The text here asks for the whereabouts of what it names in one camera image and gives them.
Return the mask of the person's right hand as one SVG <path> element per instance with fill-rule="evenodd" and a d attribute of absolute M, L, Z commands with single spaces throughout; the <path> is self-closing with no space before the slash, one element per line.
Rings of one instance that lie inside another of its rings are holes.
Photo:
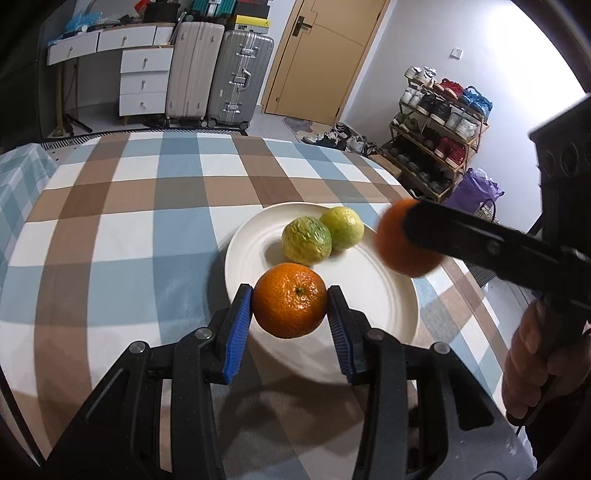
<path fill-rule="evenodd" d="M 547 360 L 538 355 L 541 332 L 537 319 L 537 300 L 522 316 L 506 358 L 502 399 L 508 415 L 523 419 L 542 398 L 542 387 L 550 376 L 555 378 L 552 397 L 571 394 L 590 374 L 590 336 L 556 350 Z"/>

